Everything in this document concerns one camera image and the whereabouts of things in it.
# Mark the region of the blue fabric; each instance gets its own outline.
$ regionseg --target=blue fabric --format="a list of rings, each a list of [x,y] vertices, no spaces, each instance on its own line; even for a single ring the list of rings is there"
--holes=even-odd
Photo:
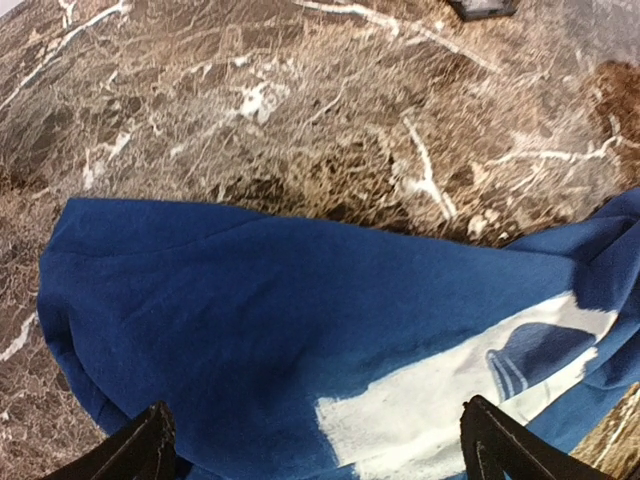
[[[75,199],[40,268],[73,393],[110,434],[167,402],[188,480],[439,480],[472,394],[568,451],[640,381],[640,189],[501,250]]]

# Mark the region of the black object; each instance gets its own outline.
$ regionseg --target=black object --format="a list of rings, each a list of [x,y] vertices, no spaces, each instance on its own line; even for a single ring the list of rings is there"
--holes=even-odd
[[[469,480],[614,480],[565,455],[481,396],[465,403],[462,453]]]
[[[481,396],[465,403],[461,430],[469,480],[505,480],[505,473],[512,480],[615,480],[543,442]],[[176,475],[173,418],[159,402],[42,480],[175,480]],[[640,466],[627,480],[640,480]]]
[[[149,407],[127,427],[42,480],[175,480],[173,416]]]
[[[510,17],[516,13],[514,0],[447,0],[465,22],[494,17]]]

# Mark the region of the printed design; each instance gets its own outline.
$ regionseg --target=printed design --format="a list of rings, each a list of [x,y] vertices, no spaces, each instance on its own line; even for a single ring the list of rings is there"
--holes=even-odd
[[[528,423],[584,378],[597,356],[593,345],[616,317],[579,308],[571,292],[546,300],[371,383],[361,395],[319,399],[319,427],[339,464],[354,464],[361,480],[456,475],[464,470],[465,401],[483,395]]]

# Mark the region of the white graphic print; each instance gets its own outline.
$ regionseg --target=white graphic print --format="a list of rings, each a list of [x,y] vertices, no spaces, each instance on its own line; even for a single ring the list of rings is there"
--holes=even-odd
[[[483,395],[527,423],[580,382],[586,364],[597,356],[597,348],[588,348],[534,385],[514,364],[513,355],[507,355],[511,339],[523,337],[522,332],[528,335],[530,325],[537,325],[574,329],[599,342],[616,318],[616,312],[580,309],[571,292],[546,300],[454,348],[396,370],[361,395],[321,398],[316,406],[320,429],[339,464],[355,464],[361,480],[441,480],[455,475],[464,470],[459,421],[465,401]],[[518,341],[516,346],[522,347],[522,338]],[[494,357],[501,358],[496,368]]]

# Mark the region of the brown marble floor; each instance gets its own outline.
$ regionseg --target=brown marble floor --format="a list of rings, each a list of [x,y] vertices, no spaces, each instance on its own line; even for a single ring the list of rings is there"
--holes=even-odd
[[[639,22],[636,0],[465,25],[442,0],[20,4],[0,19],[0,480],[101,438],[33,316],[70,196],[503,245],[640,185]],[[639,398],[577,454],[627,472]]]

